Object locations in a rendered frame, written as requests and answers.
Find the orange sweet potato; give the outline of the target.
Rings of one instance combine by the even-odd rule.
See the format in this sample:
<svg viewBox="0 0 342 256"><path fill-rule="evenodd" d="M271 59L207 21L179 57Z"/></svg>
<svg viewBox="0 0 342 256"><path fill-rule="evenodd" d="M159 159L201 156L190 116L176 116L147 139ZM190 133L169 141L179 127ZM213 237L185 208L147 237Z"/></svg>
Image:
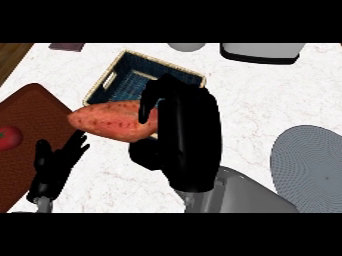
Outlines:
<svg viewBox="0 0 342 256"><path fill-rule="evenodd" d="M150 110L147 122L141 124L138 108L138 100L91 104L67 115L67 121L74 129L132 143L157 131L157 109Z"/></svg>

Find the grey round object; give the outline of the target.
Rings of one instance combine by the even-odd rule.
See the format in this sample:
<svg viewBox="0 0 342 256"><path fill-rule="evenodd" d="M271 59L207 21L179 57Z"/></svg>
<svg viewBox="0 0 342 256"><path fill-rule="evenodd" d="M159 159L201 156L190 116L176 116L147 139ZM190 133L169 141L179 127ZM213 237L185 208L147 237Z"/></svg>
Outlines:
<svg viewBox="0 0 342 256"><path fill-rule="evenodd" d="M204 44L203 43L169 43L167 46L179 52L194 52Z"/></svg>

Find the red tomato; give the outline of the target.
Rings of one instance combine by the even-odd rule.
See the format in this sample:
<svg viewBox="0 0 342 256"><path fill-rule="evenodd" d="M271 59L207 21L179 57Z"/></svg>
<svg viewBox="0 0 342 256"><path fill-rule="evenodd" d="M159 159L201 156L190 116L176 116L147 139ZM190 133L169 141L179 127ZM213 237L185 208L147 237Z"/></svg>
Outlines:
<svg viewBox="0 0 342 256"><path fill-rule="evenodd" d="M15 148L23 141L23 134L17 127L5 126L0 128L0 151Z"/></svg>

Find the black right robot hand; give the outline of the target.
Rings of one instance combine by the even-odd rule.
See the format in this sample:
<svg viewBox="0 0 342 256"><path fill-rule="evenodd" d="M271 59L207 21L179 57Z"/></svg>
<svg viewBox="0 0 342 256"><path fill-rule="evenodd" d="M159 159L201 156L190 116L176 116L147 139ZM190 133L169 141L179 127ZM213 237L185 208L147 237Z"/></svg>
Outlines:
<svg viewBox="0 0 342 256"><path fill-rule="evenodd" d="M213 188L222 152L219 111L206 88L182 83L164 74L145 84L138 121L144 124L157 108L157 138L129 144L133 163L160 170L169 186L201 193Z"/></svg>

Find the white appliance with black base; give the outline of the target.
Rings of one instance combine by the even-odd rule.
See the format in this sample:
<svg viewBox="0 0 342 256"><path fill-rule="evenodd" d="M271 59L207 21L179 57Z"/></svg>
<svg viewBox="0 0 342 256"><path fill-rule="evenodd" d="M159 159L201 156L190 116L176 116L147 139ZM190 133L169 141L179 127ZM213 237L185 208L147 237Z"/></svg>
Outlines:
<svg viewBox="0 0 342 256"><path fill-rule="evenodd" d="M221 56L234 61L290 65L299 58L303 43L221 43Z"/></svg>

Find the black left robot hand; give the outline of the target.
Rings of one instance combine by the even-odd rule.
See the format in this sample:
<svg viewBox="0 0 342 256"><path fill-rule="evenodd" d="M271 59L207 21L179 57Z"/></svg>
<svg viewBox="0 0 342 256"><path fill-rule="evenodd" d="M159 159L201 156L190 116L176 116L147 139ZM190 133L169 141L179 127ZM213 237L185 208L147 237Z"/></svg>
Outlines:
<svg viewBox="0 0 342 256"><path fill-rule="evenodd" d="M45 139L36 141L33 160L35 177L26 195L26 200L30 203L35 203L40 197L46 197L49 200L57 199L70 170L89 148L89 145L83 145L85 140L85 132L76 130L64 146L55 151L51 150L49 143Z"/></svg>

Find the grey round placemat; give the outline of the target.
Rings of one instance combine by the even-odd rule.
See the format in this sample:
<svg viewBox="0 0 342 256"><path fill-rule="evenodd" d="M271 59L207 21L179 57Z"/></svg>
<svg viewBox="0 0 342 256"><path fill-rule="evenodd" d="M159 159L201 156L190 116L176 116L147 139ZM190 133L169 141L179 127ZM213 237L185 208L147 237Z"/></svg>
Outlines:
<svg viewBox="0 0 342 256"><path fill-rule="evenodd" d="M342 213L342 136L299 125L277 137L269 154L277 194L300 213Z"/></svg>

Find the brown cutting board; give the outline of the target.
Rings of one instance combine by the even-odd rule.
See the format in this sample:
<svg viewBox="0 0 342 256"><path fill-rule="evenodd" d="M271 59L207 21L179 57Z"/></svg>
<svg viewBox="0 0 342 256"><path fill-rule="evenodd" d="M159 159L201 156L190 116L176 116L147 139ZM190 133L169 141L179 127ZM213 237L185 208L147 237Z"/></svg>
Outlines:
<svg viewBox="0 0 342 256"><path fill-rule="evenodd" d="M36 83L24 85L0 103L0 128L14 126L23 133L20 145L0 151L0 213L9 210L29 190L36 141L45 139L55 150L74 132L68 113L68 108Z"/></svg>

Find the blue wicker basket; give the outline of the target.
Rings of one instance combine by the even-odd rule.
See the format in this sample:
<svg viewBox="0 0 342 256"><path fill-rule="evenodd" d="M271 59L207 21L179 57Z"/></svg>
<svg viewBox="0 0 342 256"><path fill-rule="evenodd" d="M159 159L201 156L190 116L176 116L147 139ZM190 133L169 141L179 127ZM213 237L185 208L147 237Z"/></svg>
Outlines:
<svg viewBox="0 0 342 256"><path fill-rule="evenodd" d="M204 88L204 77L197 73L136 52L122 52L88 92L82 107L116 101L139 101L147 82L164 74L182 83Z"/></svg>

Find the dark purple flat object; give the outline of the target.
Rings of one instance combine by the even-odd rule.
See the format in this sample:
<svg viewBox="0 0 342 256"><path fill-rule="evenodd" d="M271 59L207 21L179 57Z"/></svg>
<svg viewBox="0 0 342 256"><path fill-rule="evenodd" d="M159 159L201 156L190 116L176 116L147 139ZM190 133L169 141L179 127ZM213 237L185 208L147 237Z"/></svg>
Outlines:
<svg viewBox="0 0 342 256"><path fill-rule="evenodd" d="M51 43L48 46L51 50L73 51L73 52L79 52L82 50L82 47L83 47L82 43Z"/></svg>

